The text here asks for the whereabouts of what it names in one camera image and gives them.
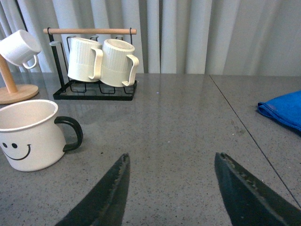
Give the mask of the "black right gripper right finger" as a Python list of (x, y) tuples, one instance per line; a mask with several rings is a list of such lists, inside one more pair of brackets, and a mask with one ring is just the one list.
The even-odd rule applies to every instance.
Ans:
[(301, 211), (225, 153), (216, 153), (215, 173), (234, 226), (299, 226)]

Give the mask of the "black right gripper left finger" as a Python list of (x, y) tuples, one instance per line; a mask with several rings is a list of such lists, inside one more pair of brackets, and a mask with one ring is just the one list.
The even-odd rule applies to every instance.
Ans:
[(130, 181), (130, 157), (125, 153), (58, 226), (122, 225)]

